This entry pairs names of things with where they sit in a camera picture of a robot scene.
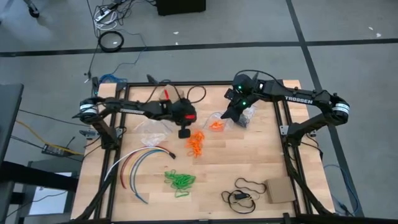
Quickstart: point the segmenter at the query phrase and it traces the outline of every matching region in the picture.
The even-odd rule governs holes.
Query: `wooden table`
[[[292,88],[300,86],[298,80],[285,80],[284,84]],[[99,96],[114,96],[115,88],[115,84],[102,84]],[[187,92],[189,86],[179,88]],[[206,86],[206,98],[195,104],[198,120],[190,126],[192,131],[203,127],[210,114],[215,111],[225,111],[229,101],[223,96],[227,88],[228,86]],[[145,101],[152,90],[153,87],[131,88],[129,100]],[[153,100],[157,98],[160,91],[154,94]],[[190,94],[190,99],[192,101],[199,99],[202,94],[203,90],[200,88],[194,89]],[[149,204],[138,200],[129,188],[127,190],[122,188],[118,178],[112,221],[280,218],[285,212],[294,217],[292,203],[270,204],[267,194],[261,195],[261,198],[256,201],[256,210],[247,215],[233,212],[221,199],[222,191],[234,190],[234,181],[238,177],[263,182],[287,175],[273,104],[258,101],[255,106],[257,107],[256,114],[247,129],[235,127],[223,133],[205,131],[203,155],[196,159],[187,156],[189,149],[185,148],[186,139],[179,139],[177,132],[170,134],[160,146],[175,153],[176,160],[163,153],[153,154],[145,159],[137,173],[137,190]],[[289,106],[293,122],[301,123],[308,119],[305,105],[289,103]],[[139,134],[134,133],[134,128],[145,119],[143,116],[134,114],[126,116],[128,130],[123,137],[121,156],[143,146]],[[307,138],[303,138],[303,142],[313,144]],[[86,153],[98,144],[93,144]],[[306,145],[301,145],[299,149],[309,188],[319,201],[333,212],[333,202],[318,151]],[[96,193],[103,157],[104,150],[98,149],[84,160],[72,218],[79,216]],[[197,177],[189,196],[175,198],[175,190],[170,187],[170,184],[164,183],[164,172],[172,169],[175,169],[177,173]],[[301,196],[301,190],[297,184],[296,188]],[[107,198],[108,193],[105,193],[102,206],[103,217]],[[300,208],[305,211],[302,201],[300,197]]]

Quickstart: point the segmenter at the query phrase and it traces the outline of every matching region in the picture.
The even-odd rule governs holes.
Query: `small cardboard piece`
[[[176,89],[178,90],[178,93],[179,93],[180,97],[181,97],[181,98],[184,98],[184,91],[181,90],[181,89],[179,89],[179,88],[177,88],[177,87],[176,87]],[[162,92],[160,93],[160,96],[159,96],[159,99],[160,99],[160,100],[167,100],[165,91],[167,91],[167,94],[169,95],[169,99],[170,99],[170,101],[171,101],[172,103],[174,103],[174,102],[176,102],[177,100],[180,99],[180,98],[178,97],[178,95],[177,95],[177,92],[175,91],[174,86],[172,86],[172,85],[166,85],[166,86],[164,87],[164,89],[162,90]]]
[[[267,185],[270,203],[284,203],[295,200],[293,187],[288,177],[268,179]]]

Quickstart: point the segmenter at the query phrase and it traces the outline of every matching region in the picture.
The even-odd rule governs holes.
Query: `black robotic arm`
[[[80,112],[74,116],[81,122],[92,125],[101,136],[103,149],[116,149],[119,141],[116,130],[110,128],[104,118],[111,113],[129,113],[146,116],[157,121],[168,120],[181,126],[178,132],[179,138],[189,138],[190,130],[186,129],[197,120],[195,107],[186,98],[181,98],[175,103],[170,100],[158,100],[149,102],[127,101],[112,97],[92,97],[80,102]]]
[[[280,127],[281,134],[293,146],[299,146],[304,134],[316,131],[326,125],[341,125],[347,123],[349,104],[337,94],[329,94],[326,90],[308,91],[287,88],[277,80],[259,80],[257,74],[252,78],[245,74],[236,75],[233,89],[228,89],[225,98],[231,100],[226,112],[221,118],[231,118],[239,121],[244,109],[250,107],[257,100],[262,101],[291,101],[313,105],[321,110],[321,114],[303,123],[293,123],[289,127]]]

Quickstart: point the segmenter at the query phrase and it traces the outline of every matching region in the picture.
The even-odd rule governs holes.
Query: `black box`
[[[156,0],[157,13],[160,16],[206,10],[206,0]]]

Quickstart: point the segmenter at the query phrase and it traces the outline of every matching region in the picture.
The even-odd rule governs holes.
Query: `clear plastic bag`
[[[207,119],[203,129],[216,132],[230,130],[233,127],[233,120],[221,119],[222,115],[222,112],[212,113]]]
[[[134,132],[140,134],[141,142],[145,146],[157,146],[172,132],[171,125],[167,121],[146,119],[134,128]]]
[[[251,118],[254,116],[255,112],[256,112],[256,107],[253,105],[249,108],[246,108],[245,110],[243,110],[243,113],[239,117],[239,121],[236,122],[236,124],[239,125],[240,127],[246,128],[250,123]]]

